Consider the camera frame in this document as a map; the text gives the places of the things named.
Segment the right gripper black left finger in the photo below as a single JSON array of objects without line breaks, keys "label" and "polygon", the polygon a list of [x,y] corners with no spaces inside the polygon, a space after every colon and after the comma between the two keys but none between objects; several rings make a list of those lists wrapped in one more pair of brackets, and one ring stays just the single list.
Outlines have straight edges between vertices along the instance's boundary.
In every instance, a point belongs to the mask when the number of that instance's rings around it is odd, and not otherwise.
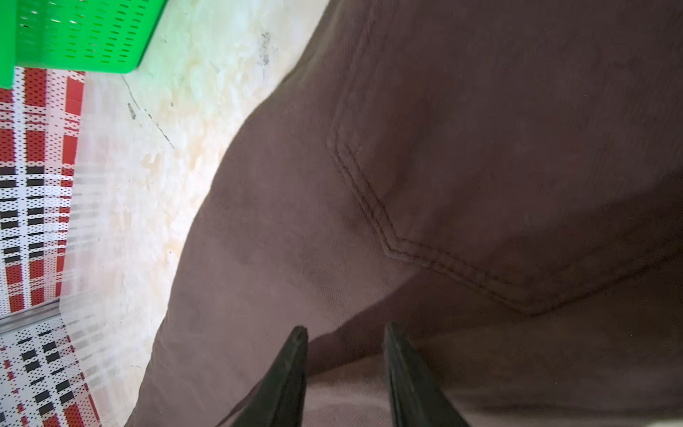
[{"label": "right gripper black left finger", "polygon": [[295,327],[233,426],[297,427],[307,387],[308,331]]}]

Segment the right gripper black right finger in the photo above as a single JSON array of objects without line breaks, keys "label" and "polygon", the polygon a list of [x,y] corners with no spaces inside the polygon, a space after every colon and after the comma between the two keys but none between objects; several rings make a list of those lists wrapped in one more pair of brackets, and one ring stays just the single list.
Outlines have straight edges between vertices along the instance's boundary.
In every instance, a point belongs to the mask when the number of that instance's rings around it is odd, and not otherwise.
[{"label": "right gripper black right finger", "polygon": [[385,376],[395,426],[466,426],[435,376],[396,324],[386,326],[383,341]]}]

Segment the brown trousers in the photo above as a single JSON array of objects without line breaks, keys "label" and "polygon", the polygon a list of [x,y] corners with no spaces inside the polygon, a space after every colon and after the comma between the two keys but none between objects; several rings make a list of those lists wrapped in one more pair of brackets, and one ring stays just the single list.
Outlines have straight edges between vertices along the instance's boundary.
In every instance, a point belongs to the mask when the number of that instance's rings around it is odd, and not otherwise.
[{"label": "brown trousers", "polygon": [[395,322],[473,426],[682,418],[682,4],[332,1],[191,226],[131,426],[391,423]]}]

